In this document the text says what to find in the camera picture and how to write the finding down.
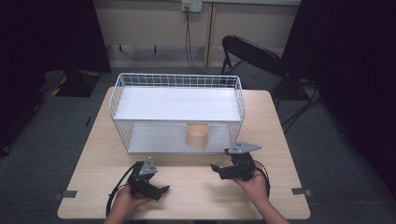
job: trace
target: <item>wire basket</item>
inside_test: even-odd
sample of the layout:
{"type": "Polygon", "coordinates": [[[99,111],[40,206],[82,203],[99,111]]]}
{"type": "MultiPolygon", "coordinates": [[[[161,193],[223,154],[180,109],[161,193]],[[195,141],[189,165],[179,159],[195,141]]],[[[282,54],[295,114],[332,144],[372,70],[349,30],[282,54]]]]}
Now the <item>wire basket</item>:
{"type": "Polygon", "coordinates": [[[239,77],[122,73],[109,103],[128,153],[223,153],[237,141],[246,106],[239,77]],[[205,147],[186,142],[209,127],[205,147]]]}

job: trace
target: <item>black cable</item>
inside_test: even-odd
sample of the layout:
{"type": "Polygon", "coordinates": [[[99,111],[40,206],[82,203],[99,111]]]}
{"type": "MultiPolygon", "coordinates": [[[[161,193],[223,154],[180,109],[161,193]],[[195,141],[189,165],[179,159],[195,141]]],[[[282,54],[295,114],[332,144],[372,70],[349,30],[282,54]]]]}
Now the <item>black cable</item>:
{"type": "MultiPolygon", "coordinates": [[[[332,10],[332,7],[333,7],[334,3],[335,3],[335,0],[332,0],[331,4],[330,4],[330,6],[329,6],[329,9],[327,10],[327,12],[326,12],[326,14],[325,14],[325,16],[324,16],[324,18],[323,18],[323,21],[321,22],[321,24],[320,24],[320,26],[319,26],[319,28],[318,28],[318,31],[315,33],[315,35],[314,35],[314,37],[313,37],[313,41],[312,41],[312,43],[311,43],[311,45],[310,45],[310,47],[309,47],[309,51],[308,51],[308,53],[307,53],[307,55],[306,55],[306,57],[305,57],[305,59],[304,59],[303,66],[302,66],[302,68],[301,68],[301,70],[300,70],[299,79],[301,79],[302,76],[303,76],[303,72],[304,72],[304,70],[305,70],[305,67],[306,67],[306,64],[307,64],[307,62],[308,62],[308,59],[311,57],[313,48],[314,48],[314,46],[317,44],[318,35],[319,35],[321,29],[323,28],[324,22],[327,20],[329,14],[330,14],[330,11],[332,10]]],[[[306,110],[306,106],[311,102],[312,98],[310,98],[309,101],[308,101],[308,103],[302,107],[303,110],[302,110],[300,113],[294,114],[294,115],[292,116],[293,118],[295,118],[294,121],[292,122],[292,124],[295,122],[295,120],[297,120],[298,117],[300,117],[301,113],[303,113],[303,112],[306,110]]]]}
{"type": "Polygon", "coordinates": [[[131,172],[131,170],[133,170],[136,165],[138,164],[138,162],[135,162],[134,165],[132,165],[126,172],[125,174],[122,176],[122,178],[120,179],[119,183],[116,185],[116,187],[113,189],[113,191],[111,191],[111,193],[108,195],[108,200],[107,200],[107,205],[106,205],[106,217],[108,216],[108,214],[110,213],[111,210],[111,204],[113,203],[113,199],[114,196],[116,196],[117,191],[119,191],[119,189],[122,187],[120,186],[121,182],[123,181],[123,179],[125,178],[125,176],[128,175],[129,172],[131,172]]]}
{"type": "MultiPolygon", "coordinates": [[[[305,112],[305,110],[307,110],[308,108],[311,108],[313,105],[317,104],[321,100],[321,97],[319,97],[315,102],[312,102],[313,99],[315,98],[317,91],[318,91],[318,87],[315,86],[314,92],[312,93],[312,96],[309,98],[308,102],[306,102],[305,105],[303,105],[302,107],[300,107],[298,109],[291,110],[291,111],[295,111],[295,113],[290,118],[288,118],[286,121],[282,122],[282,124],[281,124],[281,126],[284,126],[285,124],[289,123],[292,120],[291,125],[289,125],[289,127],[283,132],[284,134],[286,134],[289,131],[289,129],[294,124],[294,122],[297,120],[297,118],[299,118],[305,112]]],[[[291,111],[281,115],[280,117],[283,117],[283,116],[289,114],[291,111]]]]}
{"type": "Polygon", "coordinates": [[[189,67],[196,73],[200,75],[209,75],[207,72],[200,70],[198,67],[195,66],[192,57],[191,57],[191,38],[190,38],[190,17],[188,7],[184,7],[186,11],[186,20],[187,20],[187,31],[186,31],[186,56],[187,56],[187,63],[189,67]]]}
{"type": "Polygon", "coordinates": [[[270,176],[268,175],[267,169],[265,169],[264,165],[259,162],[259,161],[255,161],[257,162],[259,165],[262,166],[262,169],[265,171],[263,171],[262,169],[258,168],[256,165],[254,166],[254,168],[258,171],[260,171],[260,173],[262,173],[262,175],[264,176],[265,179],[265,185],[267,187],[267,196],[270,197],[270,189],[271,189],[271,184],[270,184],[270,176]]]}

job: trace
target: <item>white shelf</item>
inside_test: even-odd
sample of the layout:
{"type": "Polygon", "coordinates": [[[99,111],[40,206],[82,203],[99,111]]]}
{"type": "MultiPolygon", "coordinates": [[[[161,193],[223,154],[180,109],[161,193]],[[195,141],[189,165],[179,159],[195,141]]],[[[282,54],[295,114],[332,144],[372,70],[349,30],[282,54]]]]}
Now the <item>white shelf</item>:
{"type": "Polygon", "coordinates": [[[224,153],[230,148],[230,135],[226,124],[210,125],[206,148],[194,149],[186,144],[186,124],[134,124],[128,153],[224,153]]]}
{"type": "Polygon", "coordinates": [[[125,86],[114,120],[241,122],[235,89],[125,86]]]}

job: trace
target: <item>human hand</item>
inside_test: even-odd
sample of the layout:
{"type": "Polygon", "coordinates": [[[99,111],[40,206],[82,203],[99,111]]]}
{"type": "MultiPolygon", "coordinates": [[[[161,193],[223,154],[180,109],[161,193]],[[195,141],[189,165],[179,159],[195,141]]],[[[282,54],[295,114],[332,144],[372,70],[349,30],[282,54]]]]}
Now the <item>human hand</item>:
{"type": "MultiPolygon", "coordinates": [[[[254,162],[257,168],[262,168],[259,162],[254,162]]],[[[271,205],[267,195],[267,179],[264,175],[254,170],[253,177],[248,181],[241,178],[233,179],[241,187],[248,199],[254,204],[268,224],[288,224],[289,222],[271,205]]]]}
{"type": "MultiPolygon", "coordinates": [[[[259,162],[254,162],[255,166],[259,169],[262,169],[262,165],[259,162]]],[[[241,189],[245,192],[247,197],[251,202],[256,204],[257,202],[268,202],[267,196],[267,180],[264,175],[258,171],[254,170],[253,177],[249,179],[249,181],[244,181],[240,178],[233,179],[241,189]]]]}
{"type": "Polygon", "coordinates": [[[132,216],[138,206],[150,201],[150,198],[133,194],[129,185],[126,185],[117,191],[116,199],[114,200],[110,213],[104,223],[122,223],[124,220],[132,216]]]}

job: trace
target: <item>black chair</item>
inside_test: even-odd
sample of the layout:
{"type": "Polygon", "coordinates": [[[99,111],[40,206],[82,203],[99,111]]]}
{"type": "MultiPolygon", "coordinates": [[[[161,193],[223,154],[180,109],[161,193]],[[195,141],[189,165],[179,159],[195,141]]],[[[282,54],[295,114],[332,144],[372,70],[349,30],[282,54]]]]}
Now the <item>black chair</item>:
{"type": "Polygon", "coordinates": [[[239,76],[244,90],[269,91],[277,110],[288,80],[280,58],[271,50],[236,35],[225,36],[222,46],[225,59],[221,74],[239,76]],[[240,59],[234,66],[230,54],[240,59]]]}

